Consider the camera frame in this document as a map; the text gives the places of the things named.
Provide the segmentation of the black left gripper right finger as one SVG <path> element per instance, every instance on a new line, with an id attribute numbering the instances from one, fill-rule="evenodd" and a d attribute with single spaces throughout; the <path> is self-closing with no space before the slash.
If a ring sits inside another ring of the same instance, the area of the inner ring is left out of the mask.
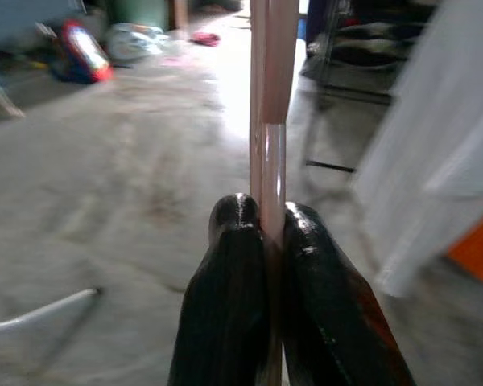
<path id="1" fill-rule="evenodd" d="M 417 386 L 369 283 L 300 203 L 286 204 L 282 291 L 290 386 Z"/>

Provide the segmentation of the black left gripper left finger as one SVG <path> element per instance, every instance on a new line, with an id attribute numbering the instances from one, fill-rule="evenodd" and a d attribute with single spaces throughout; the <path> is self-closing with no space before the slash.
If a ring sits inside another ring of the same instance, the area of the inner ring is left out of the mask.
<path id="1" fill-rule="evenodd" d="M 270 338 L 258 205 L 217 201 L 208 249 L 184 293 L 167 386 L 261 386 Z"/>

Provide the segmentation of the pink plastic hanger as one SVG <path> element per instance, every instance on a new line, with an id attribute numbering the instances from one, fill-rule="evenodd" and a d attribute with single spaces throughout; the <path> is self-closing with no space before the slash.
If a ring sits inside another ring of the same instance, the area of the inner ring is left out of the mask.
<path id="1" fill-rule="evenodd" d="M 280 290 L 287 114 L 298 18 L 299 0 L 250 0 L 250 194 L 258 203 L 270 307 L 262 386 L 282 385 Z"/>

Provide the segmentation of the orange t-shirt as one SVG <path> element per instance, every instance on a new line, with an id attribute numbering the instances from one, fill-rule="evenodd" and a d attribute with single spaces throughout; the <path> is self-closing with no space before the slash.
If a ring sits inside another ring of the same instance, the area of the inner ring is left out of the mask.
<path id="1" fill-rule="evenodd" d="M 449 249 L 448 258 L 483 282 L 483 219 Z"/>

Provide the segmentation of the light blue folding table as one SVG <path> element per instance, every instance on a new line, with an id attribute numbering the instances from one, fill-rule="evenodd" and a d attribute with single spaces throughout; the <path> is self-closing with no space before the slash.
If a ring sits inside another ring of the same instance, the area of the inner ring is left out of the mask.
<path id="1" fill-rule="evenodd" d="M 24 314 L 17 315 L 13 318 L 0 321 L 0 334 L 11 331 L 20 330 L 24 327 L 44 321 L 50 317 L 70 308 L 71 306 L 80 304 L 90 304 L 102 296 L 104 290 L 101 287 L 84 289 L 82 291 L 71 294 L 60 300 L 48 303 Z"/>

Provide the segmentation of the white t-shirt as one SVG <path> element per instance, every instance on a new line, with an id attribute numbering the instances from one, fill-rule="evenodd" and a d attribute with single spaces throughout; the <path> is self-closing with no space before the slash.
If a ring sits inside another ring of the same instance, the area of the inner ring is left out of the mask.
<path id="1" fill-rule="evenodd" d="M 442 0 L 353 178 L 378 263 L 402 296 L 483 217 L 483 0 Z"/>

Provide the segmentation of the small pink cloth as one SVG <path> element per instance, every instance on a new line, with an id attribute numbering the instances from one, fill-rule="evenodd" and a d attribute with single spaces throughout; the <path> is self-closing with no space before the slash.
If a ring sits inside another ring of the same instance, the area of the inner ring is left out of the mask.
<path id="1" fill-rule="evenodd" d="M 196 31 L 191 35 L 191 41 L 194 44 L 205 47 L 217 47 L 221 41 L 221 37 L 215 33 Z"/>

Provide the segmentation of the white plastic bag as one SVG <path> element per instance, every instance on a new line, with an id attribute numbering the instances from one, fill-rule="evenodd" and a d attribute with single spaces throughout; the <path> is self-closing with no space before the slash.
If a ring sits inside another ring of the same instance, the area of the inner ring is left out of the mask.
<path id="1" fill-rule="evenodd" d="M 105 50 L 113 60 L 138 60 L 161 54 L 168 40 L 159 27 L 115 23 L 106 33 Z"/>

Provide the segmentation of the red blue backpack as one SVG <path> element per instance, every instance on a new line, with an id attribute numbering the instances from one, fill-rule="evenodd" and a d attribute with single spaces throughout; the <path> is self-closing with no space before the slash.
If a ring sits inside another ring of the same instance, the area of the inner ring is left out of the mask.
<path id="1" fill-rule="evenodd" d="M 111 80 L 113 66 L 95 38 L 77 20 L 67 19 L 52 40 L 56 56 L 49 61 L 52 75 L 63 82 L 95 84 Z"/>

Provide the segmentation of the green cabinet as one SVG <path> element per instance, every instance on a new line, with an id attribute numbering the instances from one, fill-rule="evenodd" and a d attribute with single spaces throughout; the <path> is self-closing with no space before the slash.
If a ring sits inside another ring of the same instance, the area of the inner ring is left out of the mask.
<path id="1" fill-rule="evenodd" d="M 168 28 L 167 0 L 110 0 L 113 23 Z"/>

